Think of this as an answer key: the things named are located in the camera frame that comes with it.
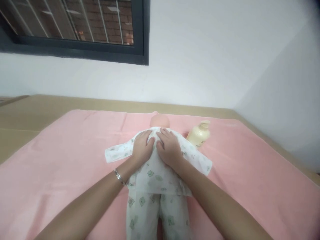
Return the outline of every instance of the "hand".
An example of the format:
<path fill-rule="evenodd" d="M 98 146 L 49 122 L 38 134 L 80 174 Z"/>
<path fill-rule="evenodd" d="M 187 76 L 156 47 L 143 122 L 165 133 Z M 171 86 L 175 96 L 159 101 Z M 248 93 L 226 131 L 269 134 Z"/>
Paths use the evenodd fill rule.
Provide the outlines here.
<path fill-rule="evenodd" d="M 149 142 L 147 143 L 148 137 L 152 131 L 147 130 L 141 132 L 133 143 L 133 150 L 132 150 L 132 157 L 141 163 L 145 163 L 149 160 L 152 154 L 152 148 L 154 144 L 154 137 L 150 138 Z"/>
<path fill-rule="evenodd" d="M 173 132 L 169 132 L 163 128 L 160 128 L 160 132 L 157 132 L 157 135 L 163 142 L 162 144 L 160 141 L 157 141 L 157 150 L 160 158 L 176 171 L 181 161 L 184 160 L 177 137 Z"/>

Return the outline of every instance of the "lotion bottle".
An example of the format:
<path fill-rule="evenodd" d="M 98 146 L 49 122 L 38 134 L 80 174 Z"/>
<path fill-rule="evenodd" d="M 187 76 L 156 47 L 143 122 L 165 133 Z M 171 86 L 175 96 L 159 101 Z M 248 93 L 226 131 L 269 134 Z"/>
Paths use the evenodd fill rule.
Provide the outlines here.
<path fill-rule="evenodd" d="M 210 137 L 208 130 L 210 121 L 204 120 L 198 126 L 195 126 L 188 134 L 187 140 L 191 142 L 196 148 L 201 147 L 202 144 Z"/>

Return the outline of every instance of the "brick wall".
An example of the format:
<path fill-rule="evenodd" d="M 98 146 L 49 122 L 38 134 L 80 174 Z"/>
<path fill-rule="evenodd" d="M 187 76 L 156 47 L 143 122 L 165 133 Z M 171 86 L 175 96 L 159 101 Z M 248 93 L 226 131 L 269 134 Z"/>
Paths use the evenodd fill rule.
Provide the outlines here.
<path fill-rule="evenodd" d="M 47 0 L 50 10 L 55 17 L 55 20 L 61 31 L 58 31 L 52 15 L 45 5 L 44 1 L 29 0 L 31 6 L 36 11 L 37 16 L 40 19 L 45 31 L 50 38 L 61 38 L 61 35 L 66 39 L 75 40 L 75 35 L 71 25 L 68 23 L 68 15 L 65 13 L 64 7 L 60 0 Z M 81 3 L 79 0 L 65 0 L 67 7 L 70 11 L 70 16 L 75 25 L 76 32 L 79 37 L 84 41 L 92 41 L 92 37 L 89 31 L 88 23 L 85 19 Z M 97 0 L 82 0 L 85 6 L 87 18 L 92 31 L 93 39 L 95 42 L 107 43 L 105 30 L 101 18 L 101 12 L 99 9 Z M 15 1 L 16 8 L 27 22 L 32 34 L 36 37 L 46 37 L 39 21 L 36 19 L 31 7 L 25 2 Z M 120 26 L 117 14 L 116 1 L 100 0 L 103 18 L 106 26 L 106 31 L 109 39 L 109 43 L 122 44 Z M 119 0 L 119 16 L 121 22 L 123 43 L 126 45 L 133 45 L 133 29 L 132 29 L 132 12 L 131 1 Z M 6 18 L 10 20 L 10 23 L 14 30 L 19 35 L 30 35 L 29 31 L 25 28 L 24 24 L 20 22 L 20 18 L 17 12 L 12 6 L 6 2 L 0 1 L 1 12 L 6 13 Z"/>
<path fill-rule="evenodd" d="M 92 41 L 87 22 L 82 14 L 78 0 L 66 0 L 69 10 L 81 14 L 71 13 L 75 28 L 79 36 L 86 41 Z M 107 42 L 101 13 L 97 0 L 83 0 L 93 38 L 96 42 Z M 100 0 L 103 18 L 109 38 L 109 43 L 121 44 L 120 26 L 115 1 Z M 119 15 L 123 36 L 123 44 L 133 45 L 132 13 L 130 1 L 118 1 Z"/>

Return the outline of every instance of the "pink blanket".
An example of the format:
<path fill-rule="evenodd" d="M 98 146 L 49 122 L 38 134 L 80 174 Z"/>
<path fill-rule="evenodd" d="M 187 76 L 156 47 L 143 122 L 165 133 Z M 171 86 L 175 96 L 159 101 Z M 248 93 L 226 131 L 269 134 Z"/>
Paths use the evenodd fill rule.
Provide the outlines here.
<path fill-rule="evenodd" d="M 123 161 L 104 150 L 149 127 L 151 114 L 74 110 L 44 129 L 0 166 L 0 239 L 33 239 L 74 198 Z M 184 136 L 211 120 L 200 151 L 213 161 L 209 178 L 281 240 L 320 238 L 320 189 L 237 120 L 168 115 Z M 126 239 L 123 188 L 88 239 Z M 189 198 L 195 239 L 222 239 Z"/>

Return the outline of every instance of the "baby clothes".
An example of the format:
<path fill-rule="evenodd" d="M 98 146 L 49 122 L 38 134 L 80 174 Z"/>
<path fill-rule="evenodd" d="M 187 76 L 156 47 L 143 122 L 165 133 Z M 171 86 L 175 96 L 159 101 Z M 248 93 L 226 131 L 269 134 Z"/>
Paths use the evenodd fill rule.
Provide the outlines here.
<path fill-rule="evenodd" d="M 191 239 L 187 197 L 129 190 L 127 240 L 157 240 L 159 217 L 164 239 Z"/>
<path fill-rule="evenodd" d="M 160 138 L 156 132 L 160 132 L 160 127 L 152 127 L 150 130 L 152 130 L 152 132 L 149 135 L 149 139 L 155 137 L 152 155 L 139 171 L 130 177 L 127 183 L 128 188 L 134 188 L 138 192 L 145 193 L 191 196 L 191 191 L 187 185 L 158 155 L 156 142 L 160 140 Z M 178 139 L 183 157 L 201 173 L 208 175 L 212 167 L 212 162 L 181 134 L 175 131 L 172 132 Z M 130 156 L 132 154 L 134 140 L 138 134 L 124 144 L 106 149 L 105 157 L 107 162 L 118 161 Z"/>
<path fill-rule="evenodd" d="M 164 239 L 191 239 L 186 198 L 191 196 L 191 191 L 158 155 L 156 142 L 160 138 L 156 132 L 160 132 L 160 127 L 152 127 L 150 130 L 152 132 L 149 139 L 155 137 L 151 157 L 127 182 L 129 188 L 126 217 L 127 240 L 157 239 L 159 217 L 162 220 Z M 181 134 L 172 132 L 177 136 L 183 157 L 197 170 L 208 175 L 212 162 Z M 129 157 L 138 134 L 124 144 L 106 149 L 107 162 Z"/>

